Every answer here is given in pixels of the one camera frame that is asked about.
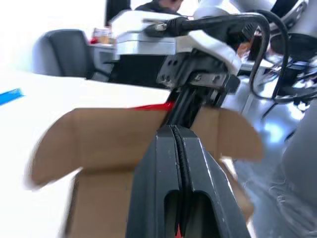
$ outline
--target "person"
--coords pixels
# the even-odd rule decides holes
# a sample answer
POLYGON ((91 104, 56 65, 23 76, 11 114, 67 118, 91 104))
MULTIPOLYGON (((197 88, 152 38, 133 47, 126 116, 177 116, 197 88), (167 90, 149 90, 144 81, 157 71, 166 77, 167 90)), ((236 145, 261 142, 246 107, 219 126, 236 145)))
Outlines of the person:
POLYGON ((180 15, 177 11, 182 3, 183 0, 153 0, 137 7, 135 10, 180 15))

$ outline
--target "floor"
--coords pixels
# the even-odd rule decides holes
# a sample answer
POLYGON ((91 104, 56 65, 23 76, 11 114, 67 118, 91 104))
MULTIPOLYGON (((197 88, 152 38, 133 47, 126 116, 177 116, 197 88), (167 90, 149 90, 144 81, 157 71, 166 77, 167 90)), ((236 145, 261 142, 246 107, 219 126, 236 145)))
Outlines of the floor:
MULTIPOLYGON (((243 109, 244 93, 238 92, 232 107, 243 109)), ((314 223, 309 223, 311 216, 302 216, 290 204, 301 204, 297 197, 288 191, 283 171, 280 168, 281 156, 287 142, 285 138, 296 128, 303 114, 292 104, 278 105, 261 121, 263 113, 271 102, 252 100, 250 108, 243 110, 243 115, 260 133, 264 145, 264 159, 260 164, 236 161, 235 169, 239 182, 244 186, 255 205, 253 225, 257 238, 302 238, 317 237, 314 223)))

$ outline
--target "cardboard box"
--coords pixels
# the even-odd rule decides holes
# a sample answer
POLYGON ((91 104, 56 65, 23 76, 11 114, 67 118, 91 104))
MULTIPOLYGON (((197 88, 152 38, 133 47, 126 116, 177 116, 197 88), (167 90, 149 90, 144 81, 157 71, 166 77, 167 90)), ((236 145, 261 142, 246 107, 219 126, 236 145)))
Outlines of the cardboard box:
MULTIPOLYGON (((165 116, 165 111, 75 109, 46 132, 31 160, 33 183, 44 186, 82 168, 74 183, 66 237, 125 237, 134 168, 165 116)), ((222 155, 262 158, 259 135, 236 112, 202 108, 192 130, 219 163, 222 155)), ((253 206, 223 168, 247 220, 253 206)))

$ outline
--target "blue pen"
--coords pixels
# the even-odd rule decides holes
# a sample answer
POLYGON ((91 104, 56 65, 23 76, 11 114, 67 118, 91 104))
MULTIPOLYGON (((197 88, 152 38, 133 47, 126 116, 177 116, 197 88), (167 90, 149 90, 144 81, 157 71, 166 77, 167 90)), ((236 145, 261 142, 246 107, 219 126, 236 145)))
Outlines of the blue pen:
POLYGON ((9 103, 15 99, 23 97, 22 91, 19 88, 0 94, 0 106, 9 103))

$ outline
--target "white wall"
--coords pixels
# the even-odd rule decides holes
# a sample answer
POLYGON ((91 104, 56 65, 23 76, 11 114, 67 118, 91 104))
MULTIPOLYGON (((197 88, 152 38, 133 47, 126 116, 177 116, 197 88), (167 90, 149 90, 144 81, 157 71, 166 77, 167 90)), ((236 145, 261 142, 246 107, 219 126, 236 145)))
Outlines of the white wall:
MULTIPOLYGON (((132 8, 149 0, 132 0, 132 8)), ((0 69, 31 71, 31 51, 45 32, 75 28, 88 37, 104 23, 106 0, 0 0, 0 69)), ((184 0, 180 13, 192 15, 198 0, 184 0)))

